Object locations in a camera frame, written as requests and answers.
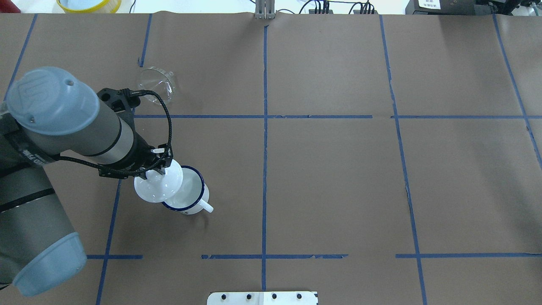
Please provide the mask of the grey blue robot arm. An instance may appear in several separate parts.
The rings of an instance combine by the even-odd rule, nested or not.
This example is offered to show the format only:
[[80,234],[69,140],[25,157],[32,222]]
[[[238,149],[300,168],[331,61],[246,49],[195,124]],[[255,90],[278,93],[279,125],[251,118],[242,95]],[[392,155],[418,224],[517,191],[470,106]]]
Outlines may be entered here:
[[[151,95],[164,109],[168,141],[148,145],[132,109]],[[44,167],[64,161],[101,177],[164,174],[173,158],[172,123],[159,94],[149,89],[94,92],[68,71],[39,67],[13,82],[1,103],[1,288],[35,297],[86,265],[76,232]]]

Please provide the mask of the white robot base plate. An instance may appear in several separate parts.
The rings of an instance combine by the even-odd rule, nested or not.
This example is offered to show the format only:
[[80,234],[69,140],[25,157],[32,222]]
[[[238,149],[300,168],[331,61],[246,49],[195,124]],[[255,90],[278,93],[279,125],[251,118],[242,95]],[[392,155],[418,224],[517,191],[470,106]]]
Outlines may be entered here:
[[313,291],[245,291],[215,292],[207,305],[318,305],[318,293]]

